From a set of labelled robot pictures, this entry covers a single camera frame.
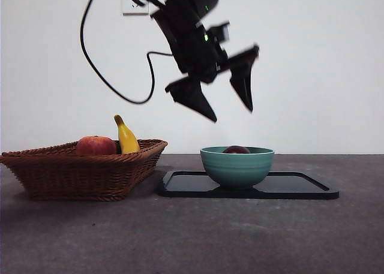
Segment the basket rim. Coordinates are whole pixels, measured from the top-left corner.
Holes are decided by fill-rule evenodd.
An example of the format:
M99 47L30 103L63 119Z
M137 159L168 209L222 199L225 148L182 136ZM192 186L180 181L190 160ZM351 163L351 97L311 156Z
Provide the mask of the basket rim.
M73 141L69 143L49 146L49 147L41 147L41 148L35 148L35 149L27 149L27 150L21 150L21 151L12 151L12 152L3 152L2 155L0 155L0 162L3 162L7 159L20 159L20 158L28 158L28 159L66 159L68 161L75 161L79 160L79 158L82 160L82 162L87 161L100 161L100 162L106 162L106 161L129 161L129 160L135 160L141 158L147 158L150 157L159 151L164 150L164 148L168 145L168 142L160 139L138 139L137 141L153 141L154 144L150 145L148 147L145 147L139 151L132 152L132 153L125 153L125 154L111 154L111 155L78 155L75 153L35 153L35 152L41 152L41 151L52 151L55 149L61 149L61 148L71 148L74 147L78 141Z

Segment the yellow banana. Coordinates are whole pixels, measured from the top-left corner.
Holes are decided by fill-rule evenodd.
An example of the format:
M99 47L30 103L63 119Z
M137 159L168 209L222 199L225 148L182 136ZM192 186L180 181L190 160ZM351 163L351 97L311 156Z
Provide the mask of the yellow banana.
M132 131L124 124L120 115L115 115L115 122L118 126L119 142L121 153L131 153L140 150L139 143Z

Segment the bowl rim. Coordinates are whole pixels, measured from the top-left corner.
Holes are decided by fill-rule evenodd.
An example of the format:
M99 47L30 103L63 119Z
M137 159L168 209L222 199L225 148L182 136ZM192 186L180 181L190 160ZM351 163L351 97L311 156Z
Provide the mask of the bowl rim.
M218 154L218 155L265 155L265 154L273 154L275 153L274 150L272 149L269 149L269 148L264 148L264 147L254 147L254 146L243 146L245 148L249 148L249 149L262 149L262 150L266 150L266 152L262 152L262 153L223 153L223 152L214 152L214 151L209 151L207 149L209 148L218 148L218 147L224 147L224 148L227 148L229 146L208 146L208 147L203 147L200 149L200 153L204 152L204 153L214 153L214 154Z

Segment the dark red fruit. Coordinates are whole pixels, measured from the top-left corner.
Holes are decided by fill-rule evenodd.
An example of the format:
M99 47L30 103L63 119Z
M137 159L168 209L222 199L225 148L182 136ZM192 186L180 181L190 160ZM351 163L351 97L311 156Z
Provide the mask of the dark red fruit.
M244 153L244 154L249 154L251 152L246 147L233 145L233 146L229 146L226 150L223 151L223 153Z

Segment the black tray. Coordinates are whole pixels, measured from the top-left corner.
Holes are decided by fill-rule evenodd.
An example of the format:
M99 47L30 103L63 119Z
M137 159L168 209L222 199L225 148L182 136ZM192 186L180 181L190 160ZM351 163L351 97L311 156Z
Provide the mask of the black tray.
M339 190L300 172L269 172L249 189L229 190L219 186L204 171L170 171L156 193L165 197L335 199Z

